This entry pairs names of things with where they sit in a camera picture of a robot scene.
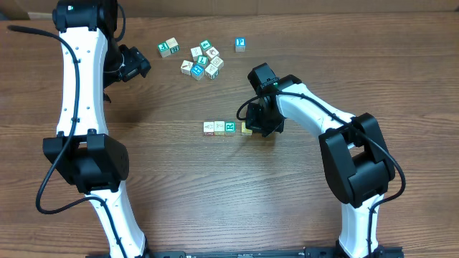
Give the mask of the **yellow top block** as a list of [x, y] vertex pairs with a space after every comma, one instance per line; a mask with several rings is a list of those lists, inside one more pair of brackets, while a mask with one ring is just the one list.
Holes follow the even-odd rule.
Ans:
[[225, 134], [225, 121], [214, 121], [214, 134], [224, 135]]

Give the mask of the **green R letter block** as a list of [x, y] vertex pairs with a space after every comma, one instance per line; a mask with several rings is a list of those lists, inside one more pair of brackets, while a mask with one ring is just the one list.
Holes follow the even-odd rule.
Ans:
[[237, 131], [237, 125], [234, 121], [226, 121], [224, 124], [224, 132], [226, 135], [233, 135]]

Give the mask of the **yellow block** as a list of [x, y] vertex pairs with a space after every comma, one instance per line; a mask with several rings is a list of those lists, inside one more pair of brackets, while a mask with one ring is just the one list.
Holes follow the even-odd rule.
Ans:
[[224, 135], [225, 134], [225, 121], [214, 121], [214, 134]]
[[241, 134], [242, 135], [252, 135], [252, 130], [246, 127], [246, 122], [243, 121], [241, 124]]

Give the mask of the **white block red side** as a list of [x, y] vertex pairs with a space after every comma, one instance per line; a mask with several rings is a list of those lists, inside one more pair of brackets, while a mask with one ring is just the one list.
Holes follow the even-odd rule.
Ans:
[[204, 121], [203, 122], [203, 134], [205, 136], [214, 135], [214, 122], [213, 121]]

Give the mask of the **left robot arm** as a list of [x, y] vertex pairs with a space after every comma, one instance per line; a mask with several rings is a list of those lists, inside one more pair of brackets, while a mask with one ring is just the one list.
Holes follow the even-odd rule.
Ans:
[[108, 257], [150, 257], [126, 190], [127, 148], [108, 133], [104, 90], [145, 77], [149, 61], [115, 35], [117, 1], [59, 1], [52, 19], [62, 42], [64, 82], [56, 135], [43, 152], [65, 181], [93, 205], [110, 245]]

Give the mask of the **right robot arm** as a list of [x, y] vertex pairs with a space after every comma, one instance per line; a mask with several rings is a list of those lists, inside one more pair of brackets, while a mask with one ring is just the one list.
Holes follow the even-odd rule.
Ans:
[[318, 138], [328, 187], [341, 202], [341, 233], [333, 257], [402, 257], [400, 248], [384, 248], [376, 237], [379, 205], [395, 177], [376, 118], [340, 111], [297, 77], [277, 77], [266, 63], [247, 78], [256, 96], [243, 104], [245, 128], [267, 137], [281, 133], [290, 118]]

